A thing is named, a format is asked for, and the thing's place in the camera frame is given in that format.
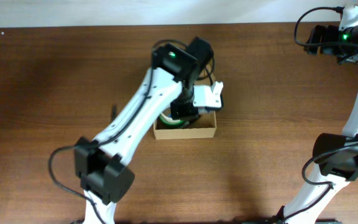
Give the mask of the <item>green tape roll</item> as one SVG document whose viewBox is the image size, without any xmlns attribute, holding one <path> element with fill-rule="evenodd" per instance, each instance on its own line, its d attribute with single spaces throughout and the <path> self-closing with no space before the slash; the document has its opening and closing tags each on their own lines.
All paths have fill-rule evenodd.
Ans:
<svg viewBox="0 0 358 224">
<path fill-rule="evenodd" d="M 179 127 L 183 126 L 185 123 L 182 120 L 172 120 L 170 117 L 168 117 L 166 119 L 166 118 L 160 116 L 159 119 L 166 128 L 173 128 L 173 129 L 179 128 Z"/>
</svg>

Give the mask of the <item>dark grey ballpoint pen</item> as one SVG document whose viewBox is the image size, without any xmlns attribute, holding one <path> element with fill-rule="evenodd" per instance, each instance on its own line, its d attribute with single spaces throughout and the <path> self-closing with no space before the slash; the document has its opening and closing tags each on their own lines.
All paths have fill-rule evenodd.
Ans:
<svg viewBox="0 0 358 224">
<path fill-rule="evenodd" d="M 113 122 L 116 119 L 116 116 L 117 116 L 117 105 L 113 105 L 111 110 L 111 122 Z"/>
</svg>

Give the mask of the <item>cream masking tape roll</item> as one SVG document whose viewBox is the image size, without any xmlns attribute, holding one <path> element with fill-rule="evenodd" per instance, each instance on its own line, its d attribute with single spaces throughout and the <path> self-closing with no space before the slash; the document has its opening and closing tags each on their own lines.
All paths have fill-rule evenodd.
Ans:
<svg viewBox="0 0 358 224">
<path fill-rule="evenodd" d="M 164 113 L 161 113 L 159 118 L 163 123 L 169 124 L 169 125 L 178 125 L 178 124 L 181 124 L 183 122 L 180 119 L 172 119 L 171 117 L 165 115 Z"/>
</svg>

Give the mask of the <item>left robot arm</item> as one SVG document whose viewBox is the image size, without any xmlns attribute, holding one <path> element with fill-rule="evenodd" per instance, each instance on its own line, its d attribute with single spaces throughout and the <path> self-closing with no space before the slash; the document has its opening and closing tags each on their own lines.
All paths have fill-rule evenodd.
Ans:
<svg viewBox="0 0 358 224">
<path fill-rule="evenodd" d="M 171 111 L 171 121 L 185 124 L 223 107 L 223 83 L 196 84 L 213 56 L 210 44 L 199 37 L 183 48 L 172 40 L 157 42 L 141 86 L 117 118 L 93 140 L 77 141 L 75 174 L 86 199 L 83 223 L 113 223 L 116 205 L 134 181 L 128 165 L 165 110 Z"/>
</svg>

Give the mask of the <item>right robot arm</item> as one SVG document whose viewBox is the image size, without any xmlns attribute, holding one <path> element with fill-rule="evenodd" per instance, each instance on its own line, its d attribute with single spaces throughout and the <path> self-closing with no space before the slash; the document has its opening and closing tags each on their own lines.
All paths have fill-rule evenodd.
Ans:
<svg viewBox="0 0 358 224">
<path fill-rule="evenodd" d="M 358 64 L 358 6 L 332 7 L 332 11 L 341 15 L 338 26 L 315 26 L 307 42 L 294 41 L 308 54 L 333 55 L 339 64 Z M 358 92 L 342 133 L 318 136 L 301 175 L 302 188 L 272 223 L 317 223 L 335 195 L 358 178 Z"/>
</svg>

